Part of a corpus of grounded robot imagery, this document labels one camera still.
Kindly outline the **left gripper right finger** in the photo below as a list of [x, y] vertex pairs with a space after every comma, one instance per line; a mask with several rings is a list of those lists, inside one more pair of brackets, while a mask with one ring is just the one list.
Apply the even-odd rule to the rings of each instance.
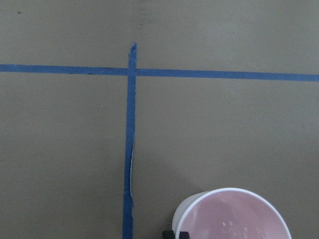
[[189, 233], [188, 232], [180, 232], [179, 239], [189, 239]]

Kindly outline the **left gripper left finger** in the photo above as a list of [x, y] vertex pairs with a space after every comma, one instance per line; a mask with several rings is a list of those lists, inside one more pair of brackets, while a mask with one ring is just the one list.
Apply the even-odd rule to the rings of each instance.
[[162, 239], [174, 239], [174, 231], [163, 231], [162, 232]]

